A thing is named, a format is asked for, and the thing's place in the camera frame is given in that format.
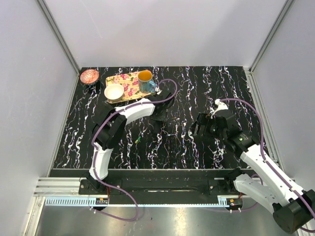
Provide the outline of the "black remote control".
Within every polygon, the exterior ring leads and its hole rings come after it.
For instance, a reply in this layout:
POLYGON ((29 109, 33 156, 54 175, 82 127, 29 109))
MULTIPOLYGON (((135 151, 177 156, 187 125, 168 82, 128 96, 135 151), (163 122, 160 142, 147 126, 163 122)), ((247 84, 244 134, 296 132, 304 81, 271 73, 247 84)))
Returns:
POLYGON ((154 134, 158 134, 161 131, 162 126, 167 121, 167 116, 159 116, 152 118, 153 120, 153 132, 154 134))

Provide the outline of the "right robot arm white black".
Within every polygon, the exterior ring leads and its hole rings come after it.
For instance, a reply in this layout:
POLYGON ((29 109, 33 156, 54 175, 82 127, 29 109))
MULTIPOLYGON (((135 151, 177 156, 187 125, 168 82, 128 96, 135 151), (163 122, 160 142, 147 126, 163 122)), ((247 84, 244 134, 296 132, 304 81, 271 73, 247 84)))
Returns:
POLYGON ((266 208, 277 225, 292 234, 311 221, 315 212, 315 192, 306 191, 264 152, 258 140, 243 131, 230 110, 220 110, 214 116, 199 113, 191 127, 194 135, 216 138, 243 162, 247 163, 263 183, 257 183, 243 171, 233 170, 224 182, 230 195, 237 192, 251 197, 266 208))

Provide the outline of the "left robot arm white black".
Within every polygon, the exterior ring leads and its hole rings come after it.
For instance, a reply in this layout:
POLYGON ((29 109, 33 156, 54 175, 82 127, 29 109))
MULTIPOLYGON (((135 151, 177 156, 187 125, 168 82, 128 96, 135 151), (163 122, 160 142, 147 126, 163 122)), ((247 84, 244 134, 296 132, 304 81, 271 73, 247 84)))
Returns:
POLYGON ((95 194, 105 192, 108 166, 113 149, 122 139, 125 126, 143 117, 157 116, 165 112, 176 93, 161 91, 148 95, 130 105, 112 107, 107 105, 101 120, 93 128, 94 148, 92 165, 87 180, 95 194))

